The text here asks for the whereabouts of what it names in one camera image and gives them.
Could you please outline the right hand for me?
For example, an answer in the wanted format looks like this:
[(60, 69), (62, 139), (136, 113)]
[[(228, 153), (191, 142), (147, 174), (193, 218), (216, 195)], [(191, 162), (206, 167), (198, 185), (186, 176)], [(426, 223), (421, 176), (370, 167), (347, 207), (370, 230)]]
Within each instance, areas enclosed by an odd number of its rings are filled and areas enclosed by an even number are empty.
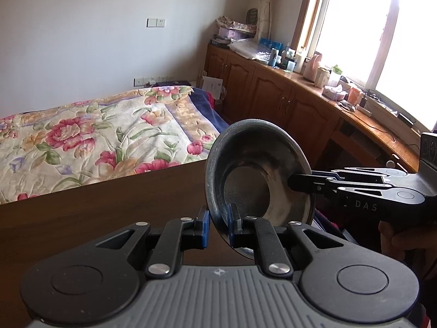
[(379, 223), (382, 253), (398, 261), (405, 261), (408, 253), (417, 256), (412, 269), (421, 279), (436, 277), (436, 227), (413, 229), (395, 234), (389, 223)]

